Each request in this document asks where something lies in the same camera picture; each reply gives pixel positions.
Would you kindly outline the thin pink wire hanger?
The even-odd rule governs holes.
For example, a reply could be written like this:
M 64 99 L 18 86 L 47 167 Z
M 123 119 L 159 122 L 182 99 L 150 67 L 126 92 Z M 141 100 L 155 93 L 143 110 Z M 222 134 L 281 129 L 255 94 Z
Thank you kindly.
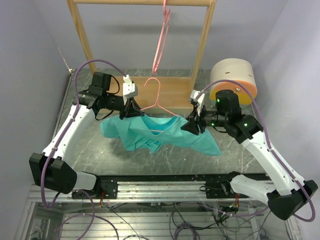
M 159 81 L 158 78 L 156 78 L 156 77 L 150 77 L 150 78 L 148 78 L 148 79 L 145 81 L 145 83 L 144 83 L 143 86 L 145 87 L 150 80 L 156 80 L 157 83 L 158 83 L 158 89 L 157 89 L 157 95 L 156 95 L 155 103 L 154 103 L 153 105 L 150 105 L 150 106 L 141 108 L 140 110 L 143 112 L 144 110 L 151 109 L 151 108 L 153 108 L 153 107 L 159 107 L 160 109 L 164 110 L 165 112 L 170 113 L 170 114 L 172 114 L 173 116 L 176 116 L 176 117 L 177 117 L 177 116 L 178 116 L 177 114 L 173 113 L 172 111 L 164 108 L 163 106 L 161 106 L 161 105 L 159 104 L 159 97 L 160 97 L 160 90 L 161 90 L 161 82 Z

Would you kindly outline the teal t shirt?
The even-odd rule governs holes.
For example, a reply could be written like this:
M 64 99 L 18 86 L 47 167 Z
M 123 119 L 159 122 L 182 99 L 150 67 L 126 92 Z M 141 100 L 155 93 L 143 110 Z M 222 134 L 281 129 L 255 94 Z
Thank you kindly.
M 182 130 L 187 120 L 181 116 L 150 117 L 147 115 L 120 119 L 106 118 L 100 124 L 105 138 L 119 138 L 128 152 L 149 149 L 154 154 L 164 145 L 190 148 L 207 156 L 222 154 L 211 133 L 206 130 L 198 135 Z

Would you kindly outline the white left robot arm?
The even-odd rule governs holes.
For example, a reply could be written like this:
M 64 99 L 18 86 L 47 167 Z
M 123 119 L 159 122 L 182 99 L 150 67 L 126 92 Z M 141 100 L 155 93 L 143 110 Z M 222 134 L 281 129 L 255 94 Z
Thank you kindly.
M 78 141 L 100 110 L 118 111 L 120 119 L 144 115 L 134 99 L 138 87 L 131 77 L 123 77 L 122 95 L 109 92 L 111 78 L 109 74 L 96 71 L 88 89 L 77 94 L 67 119 L 51 143 L 42 153 L 31 155 L 29 165 L 35 185 L 62 194 L 84 189 L 91 199 L 101 195 L 102 186 L 97 175 L 75 171 L 68 164 Z

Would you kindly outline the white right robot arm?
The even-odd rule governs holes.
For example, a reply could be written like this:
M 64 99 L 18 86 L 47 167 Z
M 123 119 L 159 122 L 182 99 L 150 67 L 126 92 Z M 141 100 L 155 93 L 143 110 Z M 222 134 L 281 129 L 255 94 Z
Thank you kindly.
M 207 127 L 221 127 L 248 150 L 262 166 L 272 183 L 251 179 L 239 172 L 231 172 L 220 186 L 221 194 L 231 198 L 246 195 L 266 204 L 281 220 L 288 220 L 301 209 L 318 190 L 314 180 L 305 180 L 273 147 L 266 130 L 252 115 L 242 113 L 239 98 L 232 90 L 220 90 L 216 96 L 215 110 L 207 110 L 204 94 L 193 90 L 190 103 L 193 110 L 182 130 L 194 135 L 203 134 Z

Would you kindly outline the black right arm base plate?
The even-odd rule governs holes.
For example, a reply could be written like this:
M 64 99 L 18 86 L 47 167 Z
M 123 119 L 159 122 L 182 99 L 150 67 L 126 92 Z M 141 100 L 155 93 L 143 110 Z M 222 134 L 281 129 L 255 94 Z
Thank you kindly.
M 205 183 L 199 190 L 205 193 L 207 199 L 235 198 L 237 193 L 233 191 L 231 181 L 239 175 L 237 171 L 205 175 Z

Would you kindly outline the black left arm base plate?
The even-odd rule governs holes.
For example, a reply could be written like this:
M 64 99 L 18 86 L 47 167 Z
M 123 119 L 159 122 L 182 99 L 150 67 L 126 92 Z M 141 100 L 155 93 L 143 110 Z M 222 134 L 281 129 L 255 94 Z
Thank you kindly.
M 81 188 L 73 190 L 71 198 L 74 200 L 86 199 L 86 192 L 92 199 L 116 199 L 118 194 L 118 184 L 115 179 L 106 175 L 97 175 L 93 189 Z

